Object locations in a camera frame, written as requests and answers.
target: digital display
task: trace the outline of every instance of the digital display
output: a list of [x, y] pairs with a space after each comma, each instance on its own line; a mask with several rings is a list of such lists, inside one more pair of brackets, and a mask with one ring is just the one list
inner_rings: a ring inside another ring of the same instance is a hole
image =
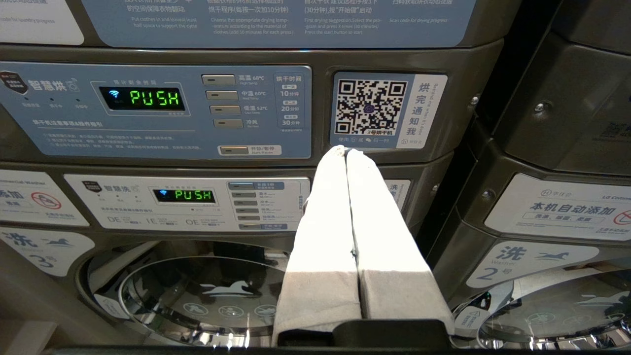
[[184, 111], [178, 88], [99, 87], [105, 103], [112, 110]]
[[215, 203], [210, 190], [153, 190], [159, 202], [202, 202]]

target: button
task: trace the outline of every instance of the button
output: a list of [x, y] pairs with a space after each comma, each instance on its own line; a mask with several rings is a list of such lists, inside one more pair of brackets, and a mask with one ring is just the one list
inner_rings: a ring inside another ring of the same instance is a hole
[[257, 215], [238, 215], [238, 220], [261, 220], [260, 216]]
[[228, 189], [230, 189], [230, 190], [254, 190], [254, 183], [228, 183]]
[[236, 145], [222, 145], [219, 147], [221, 155], [248, 155], [247, 147], [239, 147]]
[[236, 200], [234, 201], [235, 206], [258, 206], [259, 203], [256, 201], [241, 201], [241, 200]]
[[234, 75], [202, 75], [201, 81], [204, 85], [234, 85]]
[[232, 197], [256, 198], [256, 192], [233, 192]]
[[217, 128], [243, 128], [243, 121], [240, 119], [214, 119], [213, 124]]
[[212, 90], [206, 92], [208, 100], [238, 100], [239, 95], [236, 91]]
[[259, 213], [258, 208], [237, 208], [235, 209], [238, 214], [257, 214]]
[[239, 224], [239, 229], [263, 229], [260, 224]]
[[241, 107], [237, 105], [211, 106], [211, 114], [241, 114]]

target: stacked washer dryer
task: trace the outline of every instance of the stacked washer dryer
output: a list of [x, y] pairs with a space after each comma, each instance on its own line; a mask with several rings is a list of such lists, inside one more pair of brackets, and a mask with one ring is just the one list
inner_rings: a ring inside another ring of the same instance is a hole
[[416, 233], [519, 6], [324, 3], [2, 3], [0, 239], [139, 341], [269, 345], [324, 152]]
[[484, 111], [502, 115], [472, 126], [475, 167], [429, 253], [455, 345], [631, 342], [629, 15], [563, 3], [508, 105]]

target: qr code sticker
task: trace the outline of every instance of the qr code sticker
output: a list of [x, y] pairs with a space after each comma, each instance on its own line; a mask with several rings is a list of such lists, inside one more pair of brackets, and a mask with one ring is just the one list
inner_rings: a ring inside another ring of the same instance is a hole
[[335, 133], [394, 136], [407, 86], [407, 81], [340, 80]]

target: white cloth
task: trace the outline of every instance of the white cloth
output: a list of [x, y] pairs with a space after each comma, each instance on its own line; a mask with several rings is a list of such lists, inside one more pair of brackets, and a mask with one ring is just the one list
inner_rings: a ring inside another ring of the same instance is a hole
[[362, 318], [344, 147], [317, 166], [281, 288], [272, 344], [286, 330], [330, 332]]
[[346, 155], [362, 310], [367, 319], [454, 320], [375, 162]]

